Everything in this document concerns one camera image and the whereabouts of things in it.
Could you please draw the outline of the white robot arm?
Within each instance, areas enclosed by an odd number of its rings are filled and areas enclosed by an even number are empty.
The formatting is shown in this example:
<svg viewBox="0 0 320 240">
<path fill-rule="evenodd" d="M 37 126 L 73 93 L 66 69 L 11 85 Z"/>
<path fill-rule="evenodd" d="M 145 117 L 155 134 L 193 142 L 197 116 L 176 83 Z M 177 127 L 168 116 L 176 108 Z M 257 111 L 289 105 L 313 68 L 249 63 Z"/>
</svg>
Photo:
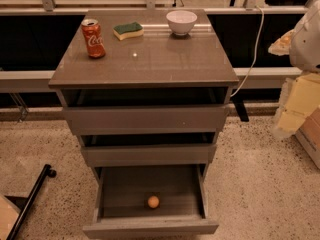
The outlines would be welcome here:
<svg viewBox="0 0 320 240">
<path fill-rule="evenodd" d="M 320 1 L 316 1 L 296 26 L 268 48 L 272 55 L 288 55 L 292 66 L 320 72 Z"/>
</svg>

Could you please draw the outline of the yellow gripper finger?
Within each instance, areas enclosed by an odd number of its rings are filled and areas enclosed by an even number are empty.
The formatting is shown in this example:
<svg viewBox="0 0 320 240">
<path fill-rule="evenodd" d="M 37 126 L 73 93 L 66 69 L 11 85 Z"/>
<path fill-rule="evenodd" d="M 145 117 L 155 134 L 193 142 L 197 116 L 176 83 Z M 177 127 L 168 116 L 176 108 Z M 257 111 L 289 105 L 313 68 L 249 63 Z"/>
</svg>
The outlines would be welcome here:
<svg viewBox="0 0 320 240">
<path fill-rule="evenodd" d="M 284 56 L 289 54 L 289 48 L 291 44 L 293 30 L 286 32 L 280 38 L 278 38 L 274 43 L 268 48 L 268 52 L 277 56 Z"/>
</svg>

